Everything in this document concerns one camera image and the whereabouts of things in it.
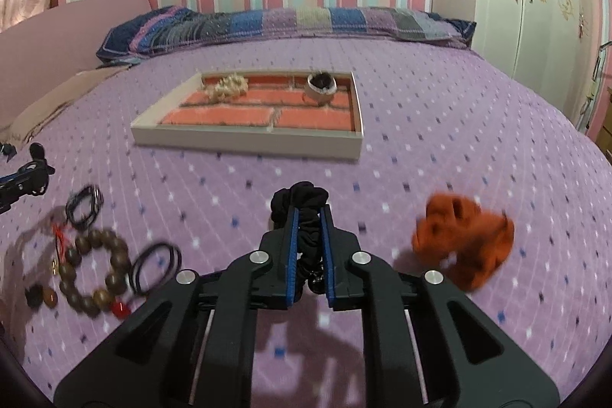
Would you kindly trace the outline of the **orange scrunchie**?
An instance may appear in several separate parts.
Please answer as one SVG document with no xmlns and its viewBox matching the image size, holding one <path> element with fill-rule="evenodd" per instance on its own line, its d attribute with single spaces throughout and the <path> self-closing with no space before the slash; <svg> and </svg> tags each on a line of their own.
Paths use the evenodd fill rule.
<svg viewBox="0 0 612 408">
<path fill-rule="evenodd" d="M 428 200 L 412 236 L 412 249 L 423 266 L 446 269 L 450 281 L 464 292 L 481 288 L 513 249 L 514 223 L 505 212 L 482 209 L 453 193 L 435 193 Z"/>
</svg>

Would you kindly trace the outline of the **black scrunchie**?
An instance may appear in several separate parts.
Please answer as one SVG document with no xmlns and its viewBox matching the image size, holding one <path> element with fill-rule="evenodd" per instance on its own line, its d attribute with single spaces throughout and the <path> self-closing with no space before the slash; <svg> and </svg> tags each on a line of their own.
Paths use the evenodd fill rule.
<svg viewBox="0 0 612 408">
<path fill-rule="evenodd" d="M 296 297 L 308 286 L 314 294 L 326 293 L 324 232 L 321 213 L 329 193 L 310 181 L 300 181 L 277 190 L 271 201 L 271 221 L 275 230 L 290 226 L 290 242 L 295 245 Z"/>
</svg>

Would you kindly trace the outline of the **white jewelry tray orange lining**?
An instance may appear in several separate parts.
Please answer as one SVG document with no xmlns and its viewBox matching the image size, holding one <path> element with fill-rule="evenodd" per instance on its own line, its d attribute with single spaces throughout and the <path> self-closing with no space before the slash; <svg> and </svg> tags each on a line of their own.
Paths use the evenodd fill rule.
<svg viewBox="0 0 612 408">
<path fill-rule="evenodd" d="M 211 102 L 204 92 L 231 73 L 249 90 L 232 101 Z M 315 70 L 196 72 L 139 113 L 131 124 L 140 146 L 358 161 L 363 119 L 351 72 L 336 79 L 333 101 L 318 106 L 304 92 Z"/>
</svg>

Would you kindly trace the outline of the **beige folded cloth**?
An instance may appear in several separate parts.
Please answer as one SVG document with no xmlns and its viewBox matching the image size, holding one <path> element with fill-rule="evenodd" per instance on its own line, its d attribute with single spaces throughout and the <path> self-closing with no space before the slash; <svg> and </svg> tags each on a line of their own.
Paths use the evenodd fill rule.
<svg viewBox="0 0 612 408">
<path fill-rule="evenodd" d="M 128 65 L 108 66 L 77 73 L 28 106 L 15 119 L 2 124 L 1 141 L 22 149 L 71 104 L 128 68 Z"/>
</svg>

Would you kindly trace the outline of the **small brown bead earrings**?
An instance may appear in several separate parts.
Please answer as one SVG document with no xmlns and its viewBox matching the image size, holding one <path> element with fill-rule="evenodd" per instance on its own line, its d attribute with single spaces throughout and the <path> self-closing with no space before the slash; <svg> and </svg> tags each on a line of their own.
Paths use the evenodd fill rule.
<svg viewBox="0 0 612 408">
<path fill-rule="evenodd" d="M 53 310 L 57 307 L 58 296 L 54 289 L 35 283 L 25 290 L 29 309 L 38 310 L 43 304 Z"/>
</svg>

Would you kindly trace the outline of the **pink headboard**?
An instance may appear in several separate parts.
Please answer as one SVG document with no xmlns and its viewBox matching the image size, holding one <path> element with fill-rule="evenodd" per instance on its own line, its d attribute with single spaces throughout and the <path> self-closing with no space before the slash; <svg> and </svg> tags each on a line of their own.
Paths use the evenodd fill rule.
<svg viewBox="0 0 612 408">
<path fill-rule="evenodd" d="M 1 33 L 1 126 L 84 70 L 110 29 L 150 11 L 148 0 L 81 0 L 46 10 Z"/>
</svg>

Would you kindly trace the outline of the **purple patterned bedspread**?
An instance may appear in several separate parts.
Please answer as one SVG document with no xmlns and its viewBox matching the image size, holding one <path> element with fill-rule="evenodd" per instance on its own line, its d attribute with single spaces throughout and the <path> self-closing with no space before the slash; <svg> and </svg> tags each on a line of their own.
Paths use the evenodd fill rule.
<svg viewBox="0 0 612 408">
<path fill-rule="evenodd" d="M 354 164 L 138 147 L 132 121 L 196 72 L 351 72 L 364 138 Z M 378 39 L 285 39 L 150 59 L 106 80 L 38 136 L 56 172 L 41 197 L 1 218 L 1 319 L 9 347 L 47 395 L 117 326 L 65 302 L 30 310 L 26 289 L 56 286 L 50 226 L 71 193 L 97 184 L 102 227 L 132 254 L 168 240 L 207 273 L 258 246 L 277 190 L 327 190 L 334 223 L 411 272 L 411 236 L 449 190 L 514 222 L 510 256 L 472 296 L 569 395 L 611 335 L 611 167 L 565 116 L 476 54 Z"/>
</svg>

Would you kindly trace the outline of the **striped patchwork pillow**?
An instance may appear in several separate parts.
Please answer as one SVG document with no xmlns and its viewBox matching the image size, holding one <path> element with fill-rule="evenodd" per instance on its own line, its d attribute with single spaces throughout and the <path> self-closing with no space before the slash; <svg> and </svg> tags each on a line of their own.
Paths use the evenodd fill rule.
<svg viewBox="0 0 612 408">
<path fill-rule="evenodd" d="M 474 21 L 394 7 L 272 8 L 202 13 L 167 6 L 112 29 L 96 52 L 105 65 L 136 64 L 195 47 L 286 38 L 357 37 L 469 47 Z"/>
</svg>

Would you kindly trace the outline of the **cream pearl scrunchie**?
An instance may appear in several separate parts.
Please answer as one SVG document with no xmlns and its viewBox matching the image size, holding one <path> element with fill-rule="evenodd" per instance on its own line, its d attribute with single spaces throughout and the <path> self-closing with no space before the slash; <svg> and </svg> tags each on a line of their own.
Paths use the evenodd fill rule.
<svg viewBox="0 0 612 408">
<path fill-rule="evenodd" d="M 208 84 L 204 88 L 204 92 L 211 102 L 232 101 L 245 95 L 248 90 L 248 80 L 235 72 L 228 76 L 222 76 L 216 84 Z"/>
</svg>

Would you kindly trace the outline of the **white wardrobe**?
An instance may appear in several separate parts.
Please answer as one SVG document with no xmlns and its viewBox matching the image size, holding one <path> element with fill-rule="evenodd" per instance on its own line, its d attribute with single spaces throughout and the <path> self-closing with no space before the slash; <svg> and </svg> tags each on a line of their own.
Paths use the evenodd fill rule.
<svg viewBox="0 0 612 408">
<path fill-rule="evenodd" d="M 586 100 L 599 0 L 476 0 L 473 47 L 571 121 Z"/>
</svg>

